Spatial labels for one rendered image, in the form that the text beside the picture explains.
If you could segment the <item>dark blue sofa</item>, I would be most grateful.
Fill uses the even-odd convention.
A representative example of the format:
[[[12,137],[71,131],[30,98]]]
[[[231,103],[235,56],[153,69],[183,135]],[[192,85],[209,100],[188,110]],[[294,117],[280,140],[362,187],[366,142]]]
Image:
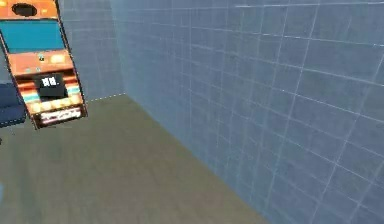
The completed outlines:
[[[0,84],[0,128],[24,123],[26,112],[12,83]]]

